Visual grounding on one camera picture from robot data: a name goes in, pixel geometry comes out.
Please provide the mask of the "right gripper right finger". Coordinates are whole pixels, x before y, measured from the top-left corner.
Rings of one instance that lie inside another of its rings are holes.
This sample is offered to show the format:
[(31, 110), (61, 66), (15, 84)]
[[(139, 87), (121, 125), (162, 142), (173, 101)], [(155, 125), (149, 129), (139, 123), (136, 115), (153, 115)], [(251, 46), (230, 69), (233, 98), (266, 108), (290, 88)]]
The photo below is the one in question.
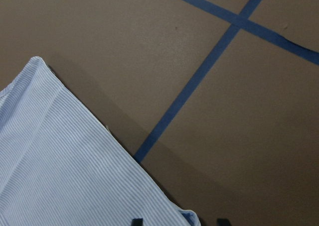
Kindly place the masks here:
[(217, 219), (216, 220), (217, 226), (230, 226), (229, 219)]

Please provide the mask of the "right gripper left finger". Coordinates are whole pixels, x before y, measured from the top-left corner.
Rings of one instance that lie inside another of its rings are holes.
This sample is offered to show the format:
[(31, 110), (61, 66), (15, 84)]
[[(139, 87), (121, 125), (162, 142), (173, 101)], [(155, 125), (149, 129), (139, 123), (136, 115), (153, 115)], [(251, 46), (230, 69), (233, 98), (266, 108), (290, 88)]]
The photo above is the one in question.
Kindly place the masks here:
[(143, 218), (132, 219), (131, 226), (143, 226), (144, 220)]

